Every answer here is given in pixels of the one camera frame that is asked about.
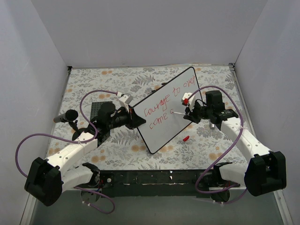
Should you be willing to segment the white board with black frame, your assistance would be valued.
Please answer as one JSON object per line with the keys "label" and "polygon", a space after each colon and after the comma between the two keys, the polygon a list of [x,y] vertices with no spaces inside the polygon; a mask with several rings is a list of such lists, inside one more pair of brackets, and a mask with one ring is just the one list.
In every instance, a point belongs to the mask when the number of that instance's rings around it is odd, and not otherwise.
{"label": "white board with black frame", "polygon": [[151,154],[190,125],[183,115],[170,113],[184,113],[186,107],[181,103],[184,93],[193,93],[199,88],[195,69],[189,67],[133,106],[135,112],[146,120],[137,130]]}

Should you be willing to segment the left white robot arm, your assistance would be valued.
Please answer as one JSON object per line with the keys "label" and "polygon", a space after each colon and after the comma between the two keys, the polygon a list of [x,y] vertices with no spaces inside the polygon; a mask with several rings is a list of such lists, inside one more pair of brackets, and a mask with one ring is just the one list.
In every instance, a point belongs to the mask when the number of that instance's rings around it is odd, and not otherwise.
{"label": "left white robot arm", "polygon": [[109,101],[92,103],[92,124],[87,128],[77,127],[77,117],[76,110],[68,110],[54,118],[55,123],[67,122],[75,130],[73,143],[50,157],[38,157],[31,164],[24,189],[45,206],[51,206],[64,191],[78,185],[96,187],[100,182],[100,170],[95,165],[83,163],[73,170],[71,167],[104,143],[112,129],[122,126],[134,129],[146,123],[131,106],[116,109]]}

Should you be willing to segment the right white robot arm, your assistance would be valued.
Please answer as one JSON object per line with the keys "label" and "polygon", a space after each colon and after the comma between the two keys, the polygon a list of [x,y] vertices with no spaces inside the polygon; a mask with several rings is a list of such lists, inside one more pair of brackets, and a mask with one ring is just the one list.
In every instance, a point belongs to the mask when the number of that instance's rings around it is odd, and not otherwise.
{"label": "right white robot arm", "polygon": [[233,141],[230,149],[237,147],[248,163],[244,169],[217,159],[206,170],[212,171],[215,185],[223,186],[229,181],[233,185],[245,186],[253,196],[286,188],[286,159],[283,153],[273,152],[245,129],[242,116],[226,109],[221,91],[206,92],[203,105],[198,103],[194,93],[185,93],[181,101],[186,106],[184,119],[194,123],[209,120]]}

